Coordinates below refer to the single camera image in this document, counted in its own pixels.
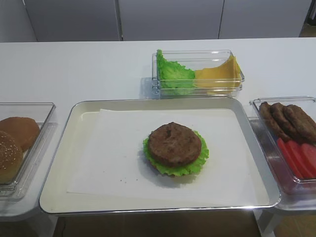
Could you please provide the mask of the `left brown patty in box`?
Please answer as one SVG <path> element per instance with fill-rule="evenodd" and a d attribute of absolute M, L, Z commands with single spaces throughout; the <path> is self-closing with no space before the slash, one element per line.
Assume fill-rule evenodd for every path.
<path fill-rule="evenodd" d="M 263 102 L 259 106 L 259 113 L 265 125 L 276 137 L 281 138 L 284 142 L 291 140 L 291 138 L 281 129 L 279 124 L 273 118 L 270 107 L 271 105 L 267 102 Z"/>

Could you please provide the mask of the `sesame top bun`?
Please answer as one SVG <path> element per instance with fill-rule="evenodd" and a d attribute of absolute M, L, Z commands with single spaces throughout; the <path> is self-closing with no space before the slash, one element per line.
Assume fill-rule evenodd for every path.
<path fill-rule="evenodd" d="M 17 175 L 23 161 L 20 145 L 8 133 L 0 132 L 0 183 L 8 184 Z"/>

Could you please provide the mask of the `middle red tomato slice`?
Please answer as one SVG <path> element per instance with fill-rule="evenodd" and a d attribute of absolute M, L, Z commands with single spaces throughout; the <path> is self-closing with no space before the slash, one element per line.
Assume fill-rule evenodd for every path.
<path fill-rule="evenodd" d="M 300 150 L 300 144 L 294 142 L 294 141 L 288 141 L 285 143 L 286 147 L 290 150 L 290 152 L 293 153 L 295 156 L 295 159 L 297 160 L 298 168 L 301 172 L 301 174 L 304 176 L 303 179 L 315 179 L 316 175 L 313 175 L 310 170 L 307 168 L 307 165 L 305 164 L 301 150 Z"/>

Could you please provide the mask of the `middle brown patty in box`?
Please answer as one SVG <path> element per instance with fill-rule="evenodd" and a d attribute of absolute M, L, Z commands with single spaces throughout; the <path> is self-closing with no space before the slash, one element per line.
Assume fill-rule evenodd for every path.
<path fill-rule="evenodd" d="M 286 118 L 283 110 L 285 106 L 281 103 L 274 103 L 270 107 L 270 112 L 274 120 L 279 125 L 280 129 L 282 130 L 282 134 L 280 137 L 284 142 L 293 140 L 299 144 L 302 144 L 305 140 L 299 134 L 297 129 L 292 125 L 292 123 Z"/>

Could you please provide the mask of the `clear box with buns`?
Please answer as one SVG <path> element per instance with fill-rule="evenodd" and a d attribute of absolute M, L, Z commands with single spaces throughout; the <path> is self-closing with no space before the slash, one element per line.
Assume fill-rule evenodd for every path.
<path fill-rule="evenodd" d="M 53 103 L 1 103 L 0 120 L 9 117 L 32 118 L 40 128 L 34 144 L 23 152 L 23 161 L 15 178 L 11 183 L 0 184 L 2 202 L 19 201 L 27 192 L 57 127 L 53 120 L 55 108 Z"/>

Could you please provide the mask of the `plain brown bun half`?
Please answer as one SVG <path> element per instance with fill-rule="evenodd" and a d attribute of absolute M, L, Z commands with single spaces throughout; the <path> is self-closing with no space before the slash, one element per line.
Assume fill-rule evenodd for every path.
<path fill-rule="evenodd" d="M 23 152 L 37 139 L 40 128 L 36 121 L 26 117 L 9 117 L 0 121 L 0 130 L 11 135 Z"/>

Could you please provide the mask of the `yellow cheese slice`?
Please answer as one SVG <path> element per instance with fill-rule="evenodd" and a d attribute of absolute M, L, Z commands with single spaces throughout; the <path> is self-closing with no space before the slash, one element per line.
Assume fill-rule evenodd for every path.
<path fill-rule="evenodd" d="M 231 55 L 218 67 L 196 70 L 194 86 L 206 89 L 208 95 L 228 95 L 240 88 L 242 80 L 236 57 Z"/>

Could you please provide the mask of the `clear box with lettuce cheese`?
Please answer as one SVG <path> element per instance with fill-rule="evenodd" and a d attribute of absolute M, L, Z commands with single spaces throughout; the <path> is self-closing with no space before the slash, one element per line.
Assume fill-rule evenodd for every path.
<path fill-rule="evenodd" d="M 152 90 L 160 98 L 236 97 L 243 82 L 230 50 L 158 49 L 152 55 Z"/>

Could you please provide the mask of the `brown burger patty on lettuce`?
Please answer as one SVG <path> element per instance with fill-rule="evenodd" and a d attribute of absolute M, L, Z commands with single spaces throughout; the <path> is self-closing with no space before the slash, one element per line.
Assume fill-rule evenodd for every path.
<path fill-rule="evenodd" d="M 160 126 L 148 137 L 151 157 L 167 167 L 181 167 L 194 162 L 201 148 L 201 140 L 193 130 L 175 122 Z"/>

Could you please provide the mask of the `brown patty in box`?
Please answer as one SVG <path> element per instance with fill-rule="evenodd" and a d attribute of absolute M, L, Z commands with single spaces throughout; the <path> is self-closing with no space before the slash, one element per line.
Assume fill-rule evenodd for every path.
<path fill-rule="evenodd" d="M 291 140 L 291 138 L 281 129 L 279 124 L 273 118 L 270 107 L 271 105 L 267 102 L 263 102 L 259 106 L 259 113 L 265 125 L 276 137 L 281 138 L 284 142 Z"/>
<path fill-rule="evenodd" d="M 316 143 L 316 122 L 301 107 L 288 105 L 283 113 L 307 142 Z"/>
<path fill-rule="evenodd" d="M 274 120 L 279 125 L 280 129 L 282 130 L 282 134 L 280 137 L 284 142 L 293 140 L 299 144 L 302 144 L 305 140 L 299 134 L 297 129 L 292 125 L 292 123 L 286 118 L 283 110 L 285 106 L 281 103 L 274 103 L 270 107 L 270 112 Z"/>

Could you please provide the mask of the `clear box with patties tomatoes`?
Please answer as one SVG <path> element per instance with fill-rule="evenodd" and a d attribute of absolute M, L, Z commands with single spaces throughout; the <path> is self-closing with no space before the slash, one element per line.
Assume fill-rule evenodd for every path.
<path fill-rule="evenodd" d="M 301 107 L 312 119 L 316 118 L 316 99 L 311 96 L 271 97 L 258 98 L 249 102 L 255 116 L 251 117 L 250 124 L 254 130 L 267 163 L 277 181 L 280 190 L 289 195 L 309 195 L 316 193 L 315 179 L 299 179 L 286 163 L 285 158 L 277 146 L 277 137 L 268 129 L 259 113 L 259 106 L 267 102 L 269 104 L 282 103 Z"/>

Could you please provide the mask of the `white parchment paper sheet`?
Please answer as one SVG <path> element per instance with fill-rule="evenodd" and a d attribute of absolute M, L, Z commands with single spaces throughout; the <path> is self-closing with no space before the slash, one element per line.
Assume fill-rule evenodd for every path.
<path fill-rule="evenodd" d="M 197 175 L 161 175 L 142 143 L 161 125 L 197 131 L 209 158 Z M 270 202 L 253 155 L 230 109 L 113 112 L 101 110 L 87 134 L 70 193 L 144 198 L 168 207 L 261 206 Z"/>

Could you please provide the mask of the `green lettuce leaf under patty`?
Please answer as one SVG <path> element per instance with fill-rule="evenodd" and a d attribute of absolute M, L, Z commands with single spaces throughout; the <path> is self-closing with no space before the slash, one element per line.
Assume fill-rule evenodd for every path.
<path fill-rule="evenodd" d="M 145 154 L 145 158 L 149 161 L 151 166 L 162 175 L 181 177 L 184 175 L 198 174 L 209 158 L 209 149 L 204 138 L 197 131 L 194 130 L 193 132 L 201 141 L 201 152 L 195 161 L 179 167 L 168 167 L 162 165 L 150 155 L 148 147 L 149 137 L 143 140 L 143 152 Z"/>

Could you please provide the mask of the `right brown patty in box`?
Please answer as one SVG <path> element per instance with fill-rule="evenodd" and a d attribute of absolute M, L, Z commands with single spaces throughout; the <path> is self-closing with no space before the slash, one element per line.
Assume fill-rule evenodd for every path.
<path fill-rule="evenodd" d="M 316 143 L 316 122 L 301 107 L 288 105 L 283 113 L 307 142 Z"/>

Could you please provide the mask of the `green lettuce leaf in box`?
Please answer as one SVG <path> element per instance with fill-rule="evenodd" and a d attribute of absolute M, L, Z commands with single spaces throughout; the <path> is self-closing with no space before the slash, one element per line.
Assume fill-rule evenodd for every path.
<path fill-rule="evenodd" d="M 194 91 L 195 72 L 177 61 L 168 61 L 162 50 L 156 54 L 160 87 L 167 95 L 190 95 Z"/>

